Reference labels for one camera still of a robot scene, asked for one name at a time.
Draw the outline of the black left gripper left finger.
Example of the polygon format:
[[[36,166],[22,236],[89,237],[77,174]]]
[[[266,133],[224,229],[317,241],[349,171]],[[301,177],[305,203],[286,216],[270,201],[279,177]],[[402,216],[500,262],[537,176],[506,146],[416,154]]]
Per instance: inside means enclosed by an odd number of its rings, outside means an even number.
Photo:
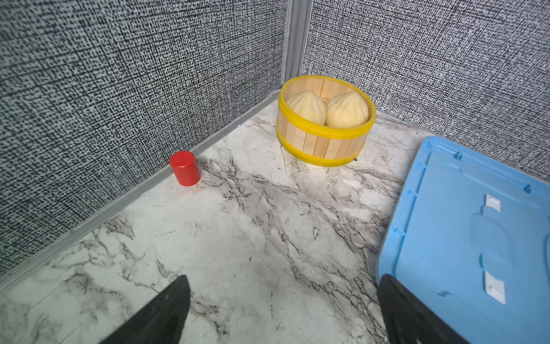
[[[103,343],[178,343],[190,310],[191,290],[177,277]]]

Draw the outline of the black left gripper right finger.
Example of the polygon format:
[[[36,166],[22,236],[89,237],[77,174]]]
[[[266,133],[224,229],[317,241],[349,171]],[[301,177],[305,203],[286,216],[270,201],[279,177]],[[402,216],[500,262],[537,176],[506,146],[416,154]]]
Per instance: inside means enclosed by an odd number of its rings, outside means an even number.
[[[383,275],[378,300],[390,343],[465,343],[392,275]]]

